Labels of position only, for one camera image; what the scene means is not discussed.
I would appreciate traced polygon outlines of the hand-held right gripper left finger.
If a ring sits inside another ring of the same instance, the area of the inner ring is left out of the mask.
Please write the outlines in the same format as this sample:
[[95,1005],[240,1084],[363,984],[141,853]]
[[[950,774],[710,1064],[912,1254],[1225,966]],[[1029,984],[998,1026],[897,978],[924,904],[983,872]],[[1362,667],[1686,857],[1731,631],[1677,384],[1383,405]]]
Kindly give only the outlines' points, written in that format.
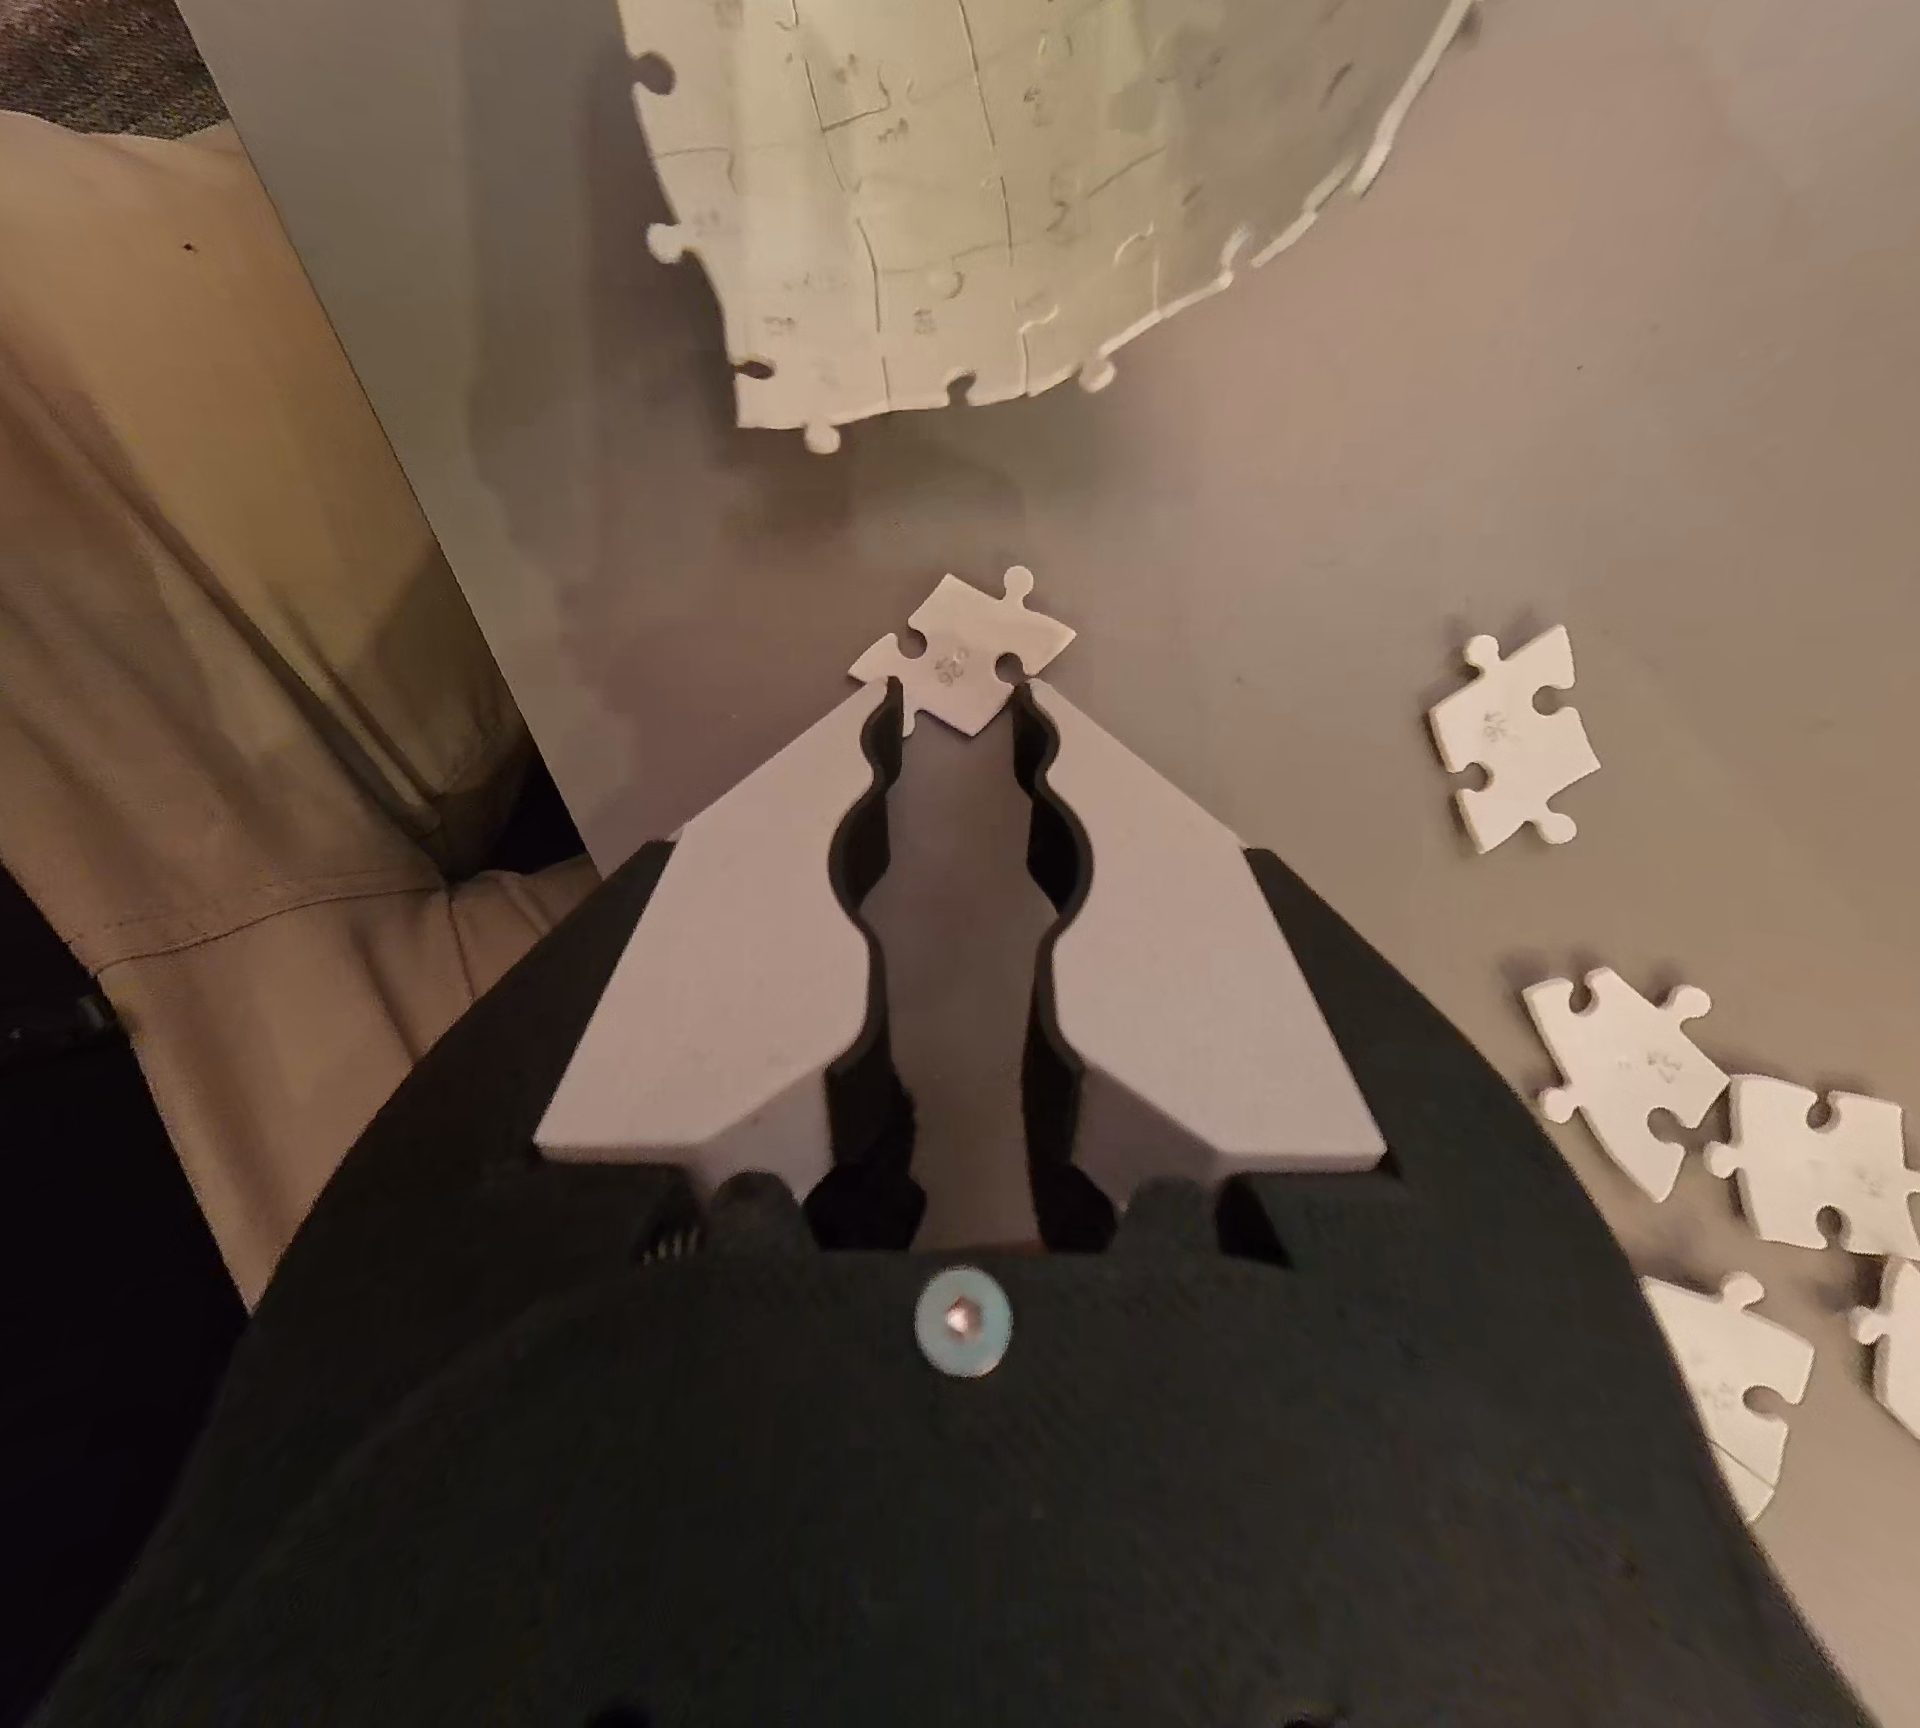
[[891,870],[899,683],[864,684],[678,830],[536,1128],[562,1164],[778,1180],[838,1251],[924,1221],[863,904]]

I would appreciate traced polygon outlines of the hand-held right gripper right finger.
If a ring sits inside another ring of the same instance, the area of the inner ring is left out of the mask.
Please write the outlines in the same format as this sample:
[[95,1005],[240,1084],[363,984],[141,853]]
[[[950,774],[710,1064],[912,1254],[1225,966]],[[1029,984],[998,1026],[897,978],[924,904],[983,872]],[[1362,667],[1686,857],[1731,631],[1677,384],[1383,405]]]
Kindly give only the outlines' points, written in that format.
[[1047,1247],[1107,1247],[1142,1188],[1366,1174],[1386,1140],[1250,849],[1054,687],[1011,700],[1026,875],[1054,910],[1020,1057]]

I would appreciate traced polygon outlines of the white puzzle piece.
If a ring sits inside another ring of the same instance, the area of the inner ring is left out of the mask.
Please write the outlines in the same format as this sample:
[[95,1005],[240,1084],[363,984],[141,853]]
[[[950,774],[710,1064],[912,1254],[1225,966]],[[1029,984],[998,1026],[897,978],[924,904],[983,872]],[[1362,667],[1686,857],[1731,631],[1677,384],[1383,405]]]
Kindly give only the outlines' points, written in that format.
[[1020,678],[1040,676],[1076,639],[1073,626],[1030,607],[1034,588],[1036,576],[1025,565],[1005,572],[998,593],[945,574],[907,622],[921,636],[921,650],[909,654],[901,636],[882,636],[848,667],[848,678],[863,687],[899,683],[907,734],[928,714],[950,733],[976,738],[1015,694],[1000,662],[1018,661]]

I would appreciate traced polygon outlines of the assembled white puzzle ball section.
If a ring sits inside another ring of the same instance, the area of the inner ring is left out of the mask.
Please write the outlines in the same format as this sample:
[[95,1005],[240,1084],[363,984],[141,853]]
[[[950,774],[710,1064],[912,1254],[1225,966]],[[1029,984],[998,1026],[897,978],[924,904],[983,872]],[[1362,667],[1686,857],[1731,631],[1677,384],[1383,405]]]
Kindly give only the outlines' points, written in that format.
[[1483,0],[615,0],[736,425],[1087,391],[1379,179]]

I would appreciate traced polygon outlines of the scattered loose puzzle pieces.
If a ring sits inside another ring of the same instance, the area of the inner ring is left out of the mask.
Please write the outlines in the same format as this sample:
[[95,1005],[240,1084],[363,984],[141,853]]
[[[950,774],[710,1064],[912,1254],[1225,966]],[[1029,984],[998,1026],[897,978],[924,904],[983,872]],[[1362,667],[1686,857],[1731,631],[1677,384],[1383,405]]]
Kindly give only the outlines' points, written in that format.
[[[1453,798],[1464,835],[1480,854],[1521,830],[1567,846],[1576,824],[1558,800],[1600,771],[1580,714],[1541,703],[1576,684],[1569,629],[1551,626],[1511,653],[1497,636],[1476,635],[1460,661],[1471,678],[1429,709],[1427,724],[1453,776],[1480,774]],[[1917,1435],[1917,1164],[1904,1111],[1870,1094],[1823,1094],[1781,1076],[1720,1069],[1693,1040],[1693,1024],[1715,1002],[1691,982],[1651,998],[1617,970],[1599,969],[1528,982],[1518,998],[1557,1069],[1536,1097],[1539,1115],[1557,1126],[1580,1122],[1644,1199],[1662,1204],[1672,1196],[1688,1160],[1681,1134],[1725,1111],[1729,1134],[1705,1142],[1700,1162],[1732,1184],[1752,1235],[1806,1253],[1836,1247],[1878,1267],[1878,1297],[1851,1312],[1849,1333],[1870,1353],[1876,1404]],[[1662,1132],[1661,1118],[1677,1132]],[[1751,1398],[1762,1391],[1800,1404],[1812,1380],[1812,1342],[1760,1315],[1765,1285],[1746,1270],[1727,1275],[1715,1291],[1647,1277],[1643,1294],[1693,1394],[1708,1452],[1754,1525],[1779,1495],[1788,1427]]]

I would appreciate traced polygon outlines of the person's black top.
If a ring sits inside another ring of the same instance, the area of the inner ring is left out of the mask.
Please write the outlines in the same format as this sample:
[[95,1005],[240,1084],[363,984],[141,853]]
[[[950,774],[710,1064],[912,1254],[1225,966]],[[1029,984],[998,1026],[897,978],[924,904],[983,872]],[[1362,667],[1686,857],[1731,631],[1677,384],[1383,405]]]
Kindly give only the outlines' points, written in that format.
[[126,1585],[247,1322],[115,1009],[2,877],[2,1723]]

